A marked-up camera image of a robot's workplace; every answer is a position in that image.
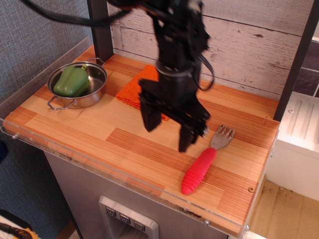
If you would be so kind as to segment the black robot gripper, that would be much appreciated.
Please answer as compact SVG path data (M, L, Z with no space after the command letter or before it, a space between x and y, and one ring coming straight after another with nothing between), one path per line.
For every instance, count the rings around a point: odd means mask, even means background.
M209 112L197 99L199 71L160 72L159 81L142 79L139 85L141 113L145 129L150 132L161 123L164 114L181 125L179 152L186 152L198 136L207 133Z

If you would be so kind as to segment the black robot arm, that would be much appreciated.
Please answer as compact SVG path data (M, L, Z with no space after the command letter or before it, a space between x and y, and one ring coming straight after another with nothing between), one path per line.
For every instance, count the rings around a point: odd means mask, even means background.
M130 11L143 9L153 20L159 47L157 81L139 80L145 129L150 132L166 115L179 123L180 152L204 136L209 112L197 99L201 65L211 65L202 53L208 48L208 33L202 22L200 0L111 0L109 4Z

